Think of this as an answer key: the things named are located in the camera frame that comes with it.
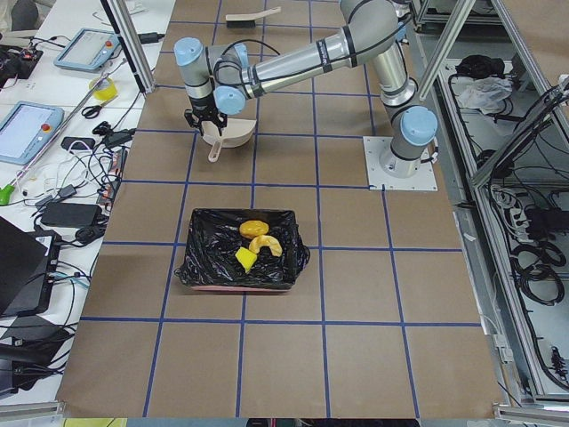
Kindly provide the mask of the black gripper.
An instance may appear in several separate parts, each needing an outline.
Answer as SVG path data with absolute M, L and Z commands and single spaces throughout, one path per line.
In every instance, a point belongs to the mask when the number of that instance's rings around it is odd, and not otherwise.
M 200 133 L 204 133 L 205 122 L 214 124 L 219 136 L 223 135 L 223 130 L 228 125 L 228 116 L 217 108 L 214 100 L 196 100 L 191 109 L 184 111 L 184 118 L 191 128 Z

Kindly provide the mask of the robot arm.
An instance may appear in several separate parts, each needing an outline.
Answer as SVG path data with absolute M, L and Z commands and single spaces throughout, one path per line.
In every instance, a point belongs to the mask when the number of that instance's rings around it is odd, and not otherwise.
M 409 76 L 397 44 L 405 16 L 399 1 L 341 1 L 344 25 L 333 35 L 299 49 L 277 53 L 252 64 L 245 40 L 206 46 L 184 37 L 174 55 L 189 98 L 184 117 L 202 131 L 204 123 L 222 132 L 228 118 L 248 100 L 339 68 L 370 63 L 380 82 L 381 101 L 393 127 L 387 159 L 417 162 L 437 131 L 437 118 L 417 99 L 417 82 Z

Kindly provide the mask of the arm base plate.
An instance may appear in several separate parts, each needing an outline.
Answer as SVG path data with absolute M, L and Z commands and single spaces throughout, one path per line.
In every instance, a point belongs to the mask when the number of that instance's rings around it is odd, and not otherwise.
M 425 148 L 419 159 L 402 160 L 392 153 L 391 140 L 391 137 L 363 138 L 368 189 L 438 191 L 429 150 Z

